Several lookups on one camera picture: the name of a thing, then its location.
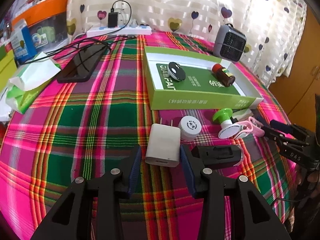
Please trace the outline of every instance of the green tissue package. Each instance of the green tissue package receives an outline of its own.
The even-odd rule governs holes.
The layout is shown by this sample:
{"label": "green tissue package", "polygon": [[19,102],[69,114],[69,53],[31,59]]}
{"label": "green tissue package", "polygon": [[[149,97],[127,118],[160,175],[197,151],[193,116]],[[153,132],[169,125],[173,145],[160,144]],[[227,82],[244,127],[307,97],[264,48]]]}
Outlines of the green tissue package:
{"label": "green tissue package", "polygon": [[[34,59],[46,56],[41,52]],[[24,114],[60,70],[60,65],[50,58],[21,66],[8,80],[6,104]]]}

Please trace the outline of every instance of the pink clip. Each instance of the pink clip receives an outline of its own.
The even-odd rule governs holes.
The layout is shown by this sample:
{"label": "pink clip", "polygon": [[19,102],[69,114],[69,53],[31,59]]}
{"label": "pink clip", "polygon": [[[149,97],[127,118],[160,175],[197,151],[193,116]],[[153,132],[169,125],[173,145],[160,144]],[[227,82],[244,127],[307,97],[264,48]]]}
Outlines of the pink clip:
{"label": "pink clip", "polygon": [[234,139],[244,138],[250,133],[257,137],[264,136],[264,130],[261,129],[263,124],[251,116],[248,118],[248,120],[237,122],[236,124],[241,125],[242,129],[233,136]]}
{"label": "pink clip", "polygon": [[262,137],[264,136],[264,130],[261,129],[263,127],[263,124],[257,121],[255,118],[250,116],[248,118],[248,121],[252,123],[253,131],[252,134],[257,136],[257,137]]}
{"label": "pink clip", "polygon": [[247,120],[237,122],[236,124],[240,125],[242,129],[237,134],[235,134],[233,136],[233,138],[235,140],[240,139],[240,138],[244,138],[244,137],[248,136],[250,133],[252,133],[252,131],[253,131],[252,123]]}

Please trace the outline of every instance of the orange storage bin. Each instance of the orange storage bin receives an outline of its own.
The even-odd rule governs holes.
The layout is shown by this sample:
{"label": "orange storage bin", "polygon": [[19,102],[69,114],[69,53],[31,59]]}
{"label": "orange storage bin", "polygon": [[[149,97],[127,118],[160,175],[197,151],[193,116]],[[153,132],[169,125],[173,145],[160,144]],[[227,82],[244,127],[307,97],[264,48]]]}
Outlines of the orange storage bin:
{"label": "orange storage bin", "polygon": [[39,53],[59,49],[68,44],[68,0],[45,0],[29,8],[15,19],[12,26],[25,19]]}

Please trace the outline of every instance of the round black and white device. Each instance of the round black and white device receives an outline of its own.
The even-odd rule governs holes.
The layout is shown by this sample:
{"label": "round black and white device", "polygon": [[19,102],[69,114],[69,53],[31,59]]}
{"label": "round black and white device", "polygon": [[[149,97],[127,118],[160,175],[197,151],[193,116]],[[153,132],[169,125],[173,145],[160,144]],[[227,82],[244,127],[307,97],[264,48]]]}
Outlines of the round black and white device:
{"label": "round black and white device", "polygon": [[167,67],[168,74],[176,81],[183,81],[186,79],[186,73],[182,67],[175,62],[170,62]]}

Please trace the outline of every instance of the white pill bottle cap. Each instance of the white pill bottle cap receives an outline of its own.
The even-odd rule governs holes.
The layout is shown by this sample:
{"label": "white pill bottle cap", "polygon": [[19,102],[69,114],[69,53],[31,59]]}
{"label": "white pill bottle cap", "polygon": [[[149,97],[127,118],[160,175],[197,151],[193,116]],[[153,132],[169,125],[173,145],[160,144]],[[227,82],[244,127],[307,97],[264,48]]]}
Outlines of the white pill bottle cap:
{"label": "white pill bottle cap", "polygon": [[185,141],[193,141],[201,132],[201,123],[193,116],[187,115],[183,117],[179,123],[181,130],[180,137]]}

